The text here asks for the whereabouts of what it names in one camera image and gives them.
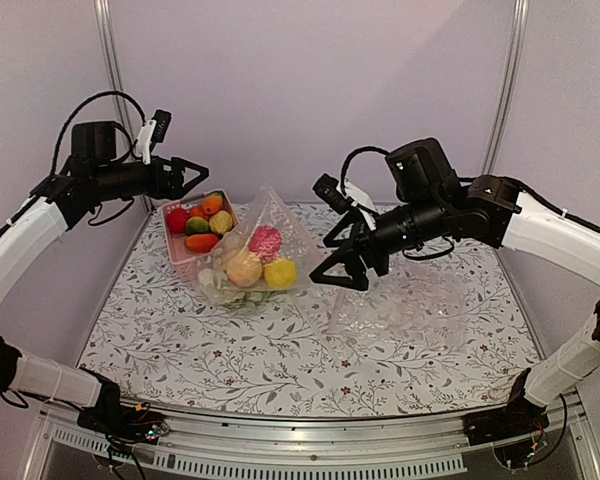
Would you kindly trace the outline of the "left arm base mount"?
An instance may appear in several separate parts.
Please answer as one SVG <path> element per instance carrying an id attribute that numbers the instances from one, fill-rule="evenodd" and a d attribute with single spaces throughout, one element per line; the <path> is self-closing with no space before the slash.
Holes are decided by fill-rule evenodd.
<path id="1" fill-rule="evenodd" d="M 101 397 L 93 407 L 80 407 L 77 424 L 124 444 L 156 445 L 170 432 L 165 415 L 149 402 L 125 405 L 117 396 Z"/>

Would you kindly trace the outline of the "yellow plush lemon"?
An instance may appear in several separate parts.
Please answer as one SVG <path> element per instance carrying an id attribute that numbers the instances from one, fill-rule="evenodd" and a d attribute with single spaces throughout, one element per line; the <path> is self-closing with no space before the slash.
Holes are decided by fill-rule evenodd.
<path id="1" fill-rule="evenodd" d="M 288 289 L 295 285 L 298 272 L 296 264 L 287 258 L 278 258 L 264 266 L 264 280 L 271 289 Z"/>

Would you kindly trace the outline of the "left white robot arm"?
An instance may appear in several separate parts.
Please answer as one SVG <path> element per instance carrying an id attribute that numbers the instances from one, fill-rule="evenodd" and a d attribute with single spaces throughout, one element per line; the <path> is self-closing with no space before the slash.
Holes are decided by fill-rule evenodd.
<path id="1" fill-rule="evenodd" d="M 123 99 L 138 113 L 141 128 L 128 136 L 128 148 L 117 152 L 116 138 L 126 135 L 116 121 L 76 123 L 91 103 L 107 97 Z M 156 110 L 146 116 L 139 103 L 121 91 L 103 91 L 81 102 L 58 134 L 69 136 L 71 149 L 61 162 L 61 141 L 54 145 L 49 174 L 33 188 L 20 208 L 0 228 L 0 307 L 34 262 L 87 214 L 104 203 L 138 197 L 179 200 L 209 176 L 208 168 L 180 157 L 154 154 L 172 115 Z M 14 406 L 26 407 L 25 396 L 89 409 L 91 419 L 108 434 L 128 426 L 128 412 L 119 405 L 119 386 L 94 372 L 59 364 L 24 352 L 0 335 L 0 395 L 12 391 Z"/>

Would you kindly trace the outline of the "pink dotted zip bag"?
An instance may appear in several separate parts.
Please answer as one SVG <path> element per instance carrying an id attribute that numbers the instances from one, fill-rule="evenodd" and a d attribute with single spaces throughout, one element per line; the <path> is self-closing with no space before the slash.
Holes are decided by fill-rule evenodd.
<path id="1" fill-rule="evenodd" d="M 195 258 L 187 276 L 214 307 L 255 305 L 272 294 L 302 293 L 323 260 L 316 242 L 269 186 L 256 194 L 243 221 L 210 253 Z"/>

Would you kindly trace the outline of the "green plush pepper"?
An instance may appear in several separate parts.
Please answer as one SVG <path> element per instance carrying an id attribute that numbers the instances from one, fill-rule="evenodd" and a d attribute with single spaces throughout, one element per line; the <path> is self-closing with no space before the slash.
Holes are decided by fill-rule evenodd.
<path id="1" fill-rule="evenodd" d="M 245 291 L 239 292 L 236 297 L 227 304 L 228 307 L 239 308 L 255 308 L 262 304 L 272 296 L 270 291 Z"/>

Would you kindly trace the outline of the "red plush tomato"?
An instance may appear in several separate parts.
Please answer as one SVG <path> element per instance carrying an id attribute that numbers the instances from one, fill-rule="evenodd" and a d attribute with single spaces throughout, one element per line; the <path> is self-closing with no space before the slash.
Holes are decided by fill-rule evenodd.
<path id="1" fill-rule="evenodd" d="M 249 251 L 256 254 L 264 264 L 267 264 L 278 257 L 281 244 L 281 234 L 275 227 L 259 226 L 251 236 Z"/>

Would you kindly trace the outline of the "white plush cauliflower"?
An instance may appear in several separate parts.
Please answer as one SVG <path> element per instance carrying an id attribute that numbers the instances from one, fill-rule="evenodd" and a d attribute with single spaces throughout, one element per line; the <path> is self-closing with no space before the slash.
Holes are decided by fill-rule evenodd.
<path id="1" fill-rule="evenodd" d="M 197 274 L 198 283 L 205 289 L 222 291 L 227 288 L 228 277 L 222 270 L 204 268 Z"/>

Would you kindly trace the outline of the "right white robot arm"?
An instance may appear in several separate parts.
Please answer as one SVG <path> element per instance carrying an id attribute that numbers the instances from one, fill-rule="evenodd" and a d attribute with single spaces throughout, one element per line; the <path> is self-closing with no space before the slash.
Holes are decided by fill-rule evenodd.
<path id="1" fill-rule="evenodd" d="M 363 153 L 384 157 L 400 206 L 379 214 L 348 183 L 348 168 Z M 365 291 L 368 270 L 386 275 L 392 254 L 416 260 L 426 242 L 447 238 L 527 253 L 600 287 L 599 226 L 552 205 L 520 180 L 459 177 L 435 138 L 393 151 L 357 148 L 345 158 L 338 177 L 322 175 L 313 190 L 342 217 L 323 240 L 332 252 L 311 272 L 316 284 Z M 577 334 L 516 378 L 497 427 L 504 435 L 519 435 L 536 412 L 598 367 L 600 300 Z"/>

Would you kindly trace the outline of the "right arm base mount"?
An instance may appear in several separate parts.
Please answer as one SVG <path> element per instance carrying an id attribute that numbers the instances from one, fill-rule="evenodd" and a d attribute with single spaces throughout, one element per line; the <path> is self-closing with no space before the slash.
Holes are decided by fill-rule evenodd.
<path id="1" fill-rule="evenodd" d="M 549 426 L 546 408 L 526 400 L 522 390 L 512 392 L 502 407 L 465 415 L 462 423 L 471 446 L 539 432 Z"/>

